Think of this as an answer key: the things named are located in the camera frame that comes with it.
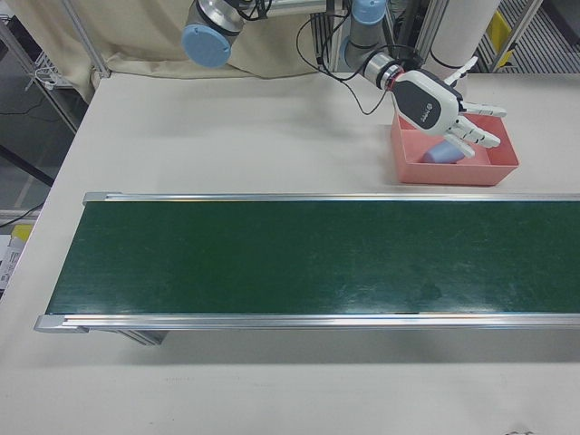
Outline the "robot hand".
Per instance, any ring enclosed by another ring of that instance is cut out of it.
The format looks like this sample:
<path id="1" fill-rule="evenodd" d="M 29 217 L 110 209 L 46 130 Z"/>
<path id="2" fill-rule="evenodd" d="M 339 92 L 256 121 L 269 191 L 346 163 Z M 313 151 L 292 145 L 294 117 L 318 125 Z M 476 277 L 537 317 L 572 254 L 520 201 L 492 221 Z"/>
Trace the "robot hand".
<path id="1" fill-rule="evenodd" d="M 470 121 L 469 114 L 502 118 L 507 111 L 498 106 L 463 100 L 455 89 L 459 79 L 477 63 L 471 57 L 462 67 L 445 79 L 423 69 L 403 72 L 391 87 L 399 115 L 417 130 L 430 136 L 441 136 L 466 158 L 473 158 L 474 144 L 496 148 L 501 139 Z"/>

